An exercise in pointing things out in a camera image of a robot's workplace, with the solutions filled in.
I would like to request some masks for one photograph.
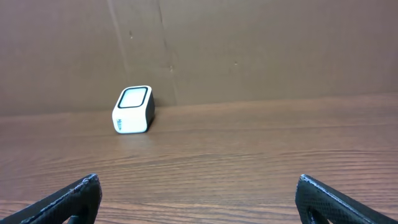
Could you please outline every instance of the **small speaker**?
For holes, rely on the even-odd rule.
[[[125,88],[112,112],[113,126],[119,134],[144,133],[154,117],[155,102],[149,86]]]

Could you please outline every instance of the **brown wall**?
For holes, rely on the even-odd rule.
[[[398,91],[396,0],[0,0],[0,114]]]

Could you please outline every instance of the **device screen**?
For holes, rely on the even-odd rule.
[[[133,106],[140,106],[144,101],[147,88],[131,88],[124,92],[122,100],[120,101],[120,108],[127,108]]]

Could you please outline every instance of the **white cube device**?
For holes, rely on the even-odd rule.
[[[125,88],[113,112],[114,129],[119,134],[144,133],[155,116],[155,102],[152,88],[132,86]]]

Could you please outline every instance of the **wood grain surface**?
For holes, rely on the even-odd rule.
[[[0,118],[0,218],[96,172],[97,223],[300,223],[300,174],[398,219],[398,93]]]

